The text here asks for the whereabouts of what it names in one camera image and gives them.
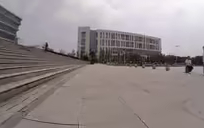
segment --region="paved ground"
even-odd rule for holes
[[[15,128],[204,128],[200,72],[86,66]]]

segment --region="sky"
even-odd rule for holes
[[[160,37],[164,54],[196,56],[204,45],[204,0],[0,0],[23,21],[24,45],[66,52],[77,48],[78,26]]]

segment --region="tree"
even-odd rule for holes
[[[64,55],[65,55],[65,53],[66,53],[66,52],[65,52],[65,50],[63,50],[63,49],[60,49],[60,50],[59,50],[59,53],[61,53],[61,54],[64,54]]]
[[[71,56],[76,56],[76,52],[74,49],[72,50]]]

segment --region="white building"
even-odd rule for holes
[[[91,30],[90,27],[78,28],[78,57],[95,52],[97,59],[109,55],[115,59],[121,55],[137,54],[152,56],[161,53],[161,39],[137,33]]]

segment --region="building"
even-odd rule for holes
[[[161,54],[161,39],[143,34],[78,28],[78,57],[94,52],[101,61],[130,61],[133,56],[149,57]]]
[[[0,5],[0,38],[16,40],[21,18]]]

